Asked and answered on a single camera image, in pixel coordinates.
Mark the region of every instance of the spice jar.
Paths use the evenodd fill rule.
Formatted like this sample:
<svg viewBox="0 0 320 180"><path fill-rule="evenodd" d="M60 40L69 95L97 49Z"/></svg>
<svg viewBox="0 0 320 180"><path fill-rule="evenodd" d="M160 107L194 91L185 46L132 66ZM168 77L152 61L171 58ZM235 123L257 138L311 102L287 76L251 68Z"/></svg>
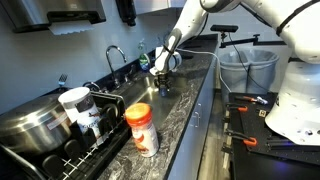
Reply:
<svg viewBox="0 0 320 180"><path fill-rule="evenodd" d="M152 123L151 108L146 103L131 105L125 112L125 118L132 130L134 142L144 157L155 155L159 149L156 129Z"/></svg>

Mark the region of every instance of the stainless steel cabinet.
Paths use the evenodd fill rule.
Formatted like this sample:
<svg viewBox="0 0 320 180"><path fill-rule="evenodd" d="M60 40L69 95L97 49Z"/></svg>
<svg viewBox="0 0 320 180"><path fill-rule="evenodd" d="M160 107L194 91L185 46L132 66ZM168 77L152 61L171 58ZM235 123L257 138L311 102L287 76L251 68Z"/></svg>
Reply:
<svg viewBox="0 0 320 180"><path fill-rule="evenodd" d="M212 62L169 174L169 180L196 180L214 99Z"/></svg>
<svg viewBox="0 0 320 180"><path fill-rule="evenodd" d="M168 8L182 8L186 0L134 0L137 14L159 11Z"/></svg>

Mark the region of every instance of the white wall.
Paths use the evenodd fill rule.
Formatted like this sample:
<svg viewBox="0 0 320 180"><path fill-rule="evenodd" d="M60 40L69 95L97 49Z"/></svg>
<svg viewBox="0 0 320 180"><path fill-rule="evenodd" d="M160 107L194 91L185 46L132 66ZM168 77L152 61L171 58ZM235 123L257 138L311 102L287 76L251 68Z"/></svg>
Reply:
<svg viewBox="0 0 320 180"><path fill-rule="evenodd" d="M14 34L0 18L0 114L58 87L62 73L67 87L81 86L110 73L105 56L109 45L119 46L129 62L138 57L145 39L147 51L159 44L176 22L174 9L139 15L136 26L122 23L115 1L103 0L107 22L94 30L54 36L50 31ZM113 67L124 65L120 54L110 55Z"/></svg>
<svg viewBox="0 0 320 180"><path fill-rule="evenodd" d="M206 29L204 30L204 34L212 33L212 31L210 31L210 27L213 24L239 26L239 29L236 33L231 33L232 40L252 38L254 34L260 34L259 41L281 40L281 38L279 38L276 35L275 31L272 28L267 27L264 24L260 23L241 6L238 6L233 11L229 11L225 13L210 14ZM230 41L229 37L225 38L225 42L229 42L229 41ZM288 59L291 56L292 50L287 46L252 46L252 43L236 45L236 47L238 50L241 50L242 48L263 49L267 51L272 51L280 56L280 60L276 65L276 78L270 88L271 91L278 92L281 86L281 82L283 80L285 69L287 67ZM227 46L224 49L217 49L217 54L222 55L230 51L234 51L233 46ZM220 81L217 79L216 82L217 82L216 87L220 88L220 84L219 84Z"/></svg>

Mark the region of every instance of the trash bin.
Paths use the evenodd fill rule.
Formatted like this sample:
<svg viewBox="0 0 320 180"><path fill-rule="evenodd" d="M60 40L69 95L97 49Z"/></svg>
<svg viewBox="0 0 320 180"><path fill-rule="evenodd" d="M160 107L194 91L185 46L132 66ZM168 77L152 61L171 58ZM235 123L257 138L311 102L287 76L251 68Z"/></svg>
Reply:
<svg viewBox="0 0 320 180"><path fill-rule="evenodd" d="M270 51L244 50L247 60L250 63L247 80L247 93L266 94L275 78L275 66L279 56Z"/></svg>
<svg viewBox="0 0 320 180"><path fill-rule="evenodd" d="M250 63L247 60L244 52L240 51L239 54L234 51L219 57L220 72L221 72L221 79L222 79L222 80L220 79L221 95L222 95L222 103L224 107L226 102L229 102L228 88L231 90L231 92L240 92L240 93L246 92L247 71L244 69L244 67L248 70Z"/></svg>

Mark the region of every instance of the granite countertop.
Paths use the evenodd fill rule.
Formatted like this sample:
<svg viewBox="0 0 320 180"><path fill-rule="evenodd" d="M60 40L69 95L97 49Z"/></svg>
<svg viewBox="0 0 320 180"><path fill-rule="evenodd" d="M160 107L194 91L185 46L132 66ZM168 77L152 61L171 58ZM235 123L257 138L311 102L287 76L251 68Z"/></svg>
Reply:
<svg viewBox="0 0 320 180"><path fill-rule="evenodd" d="M214 52L217 35L199 36L180 48ZM156 155L145 158L139 154L132 139L123 146L98 179L166 179L187 128L190 114L201 90L213 56L181 52L183 62L176 73L188 79L188 87L173 106L167 119L156 127L160 148Z"/></svg>

